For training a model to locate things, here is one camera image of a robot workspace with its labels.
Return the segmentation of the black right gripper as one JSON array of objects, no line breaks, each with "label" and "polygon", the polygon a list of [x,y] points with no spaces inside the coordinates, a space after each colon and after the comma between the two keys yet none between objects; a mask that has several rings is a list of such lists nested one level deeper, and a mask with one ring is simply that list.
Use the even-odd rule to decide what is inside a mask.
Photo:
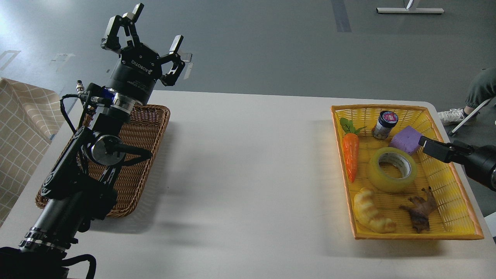
[{"label": "black right gripper", "polygon": [[443,143],[426,136],[420,136],[418,144],[423,148],[424,154],[439,161],[464,164],[469,178],[491,191],[496,191],[496,147],[494,145],[472,147],[460,141]]}]

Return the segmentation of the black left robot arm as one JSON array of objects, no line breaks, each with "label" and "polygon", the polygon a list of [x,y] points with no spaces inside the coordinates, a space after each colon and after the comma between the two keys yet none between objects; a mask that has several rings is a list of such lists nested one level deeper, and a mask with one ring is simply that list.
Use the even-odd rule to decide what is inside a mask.
[{"label": "black left robot arm", "polygon": [[1,248],[2,279],[67,279],[69,267],[88,262],[87,279],[97,261],[90,254],[67,258],[78,243],[76,233],[89,230],[118,205],[115,186],[121,171],[140,171],[127,214],[140,199],[144,182],[170,118],[163,106],[148,101],[158,81],[174,86],[185,62],[177,35],[168,54],[159,55],[138,37],[135,24],[144,8],[110,18],[101,47],[119,59],[105,86],[77,82],[77,93],[61,97],[60,109],[72,137],[45,178],[39,198],[46,205],[18,245]]}]

